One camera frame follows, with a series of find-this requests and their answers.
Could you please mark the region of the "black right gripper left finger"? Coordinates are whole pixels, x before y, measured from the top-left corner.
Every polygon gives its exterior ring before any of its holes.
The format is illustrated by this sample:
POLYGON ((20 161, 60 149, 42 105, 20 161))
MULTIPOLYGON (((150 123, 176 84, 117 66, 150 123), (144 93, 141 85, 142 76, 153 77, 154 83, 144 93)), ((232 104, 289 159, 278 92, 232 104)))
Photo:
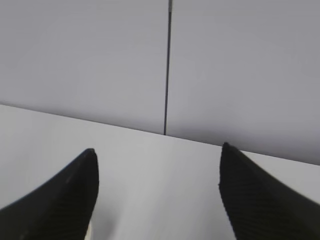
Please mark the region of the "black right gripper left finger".
POLYGON ((47 182, 0 210, 0 238, 83 240, 98 193, 98 157, 88 148, 47 182))

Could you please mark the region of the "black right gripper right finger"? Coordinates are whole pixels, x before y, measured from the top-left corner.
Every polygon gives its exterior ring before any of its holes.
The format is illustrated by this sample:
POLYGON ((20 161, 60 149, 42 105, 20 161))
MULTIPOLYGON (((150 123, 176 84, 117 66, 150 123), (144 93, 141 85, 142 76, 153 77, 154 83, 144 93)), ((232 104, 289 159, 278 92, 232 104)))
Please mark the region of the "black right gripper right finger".
POLYGON ((238 240, 318 240, 320 205, 225 142, 219 192, 238 240))

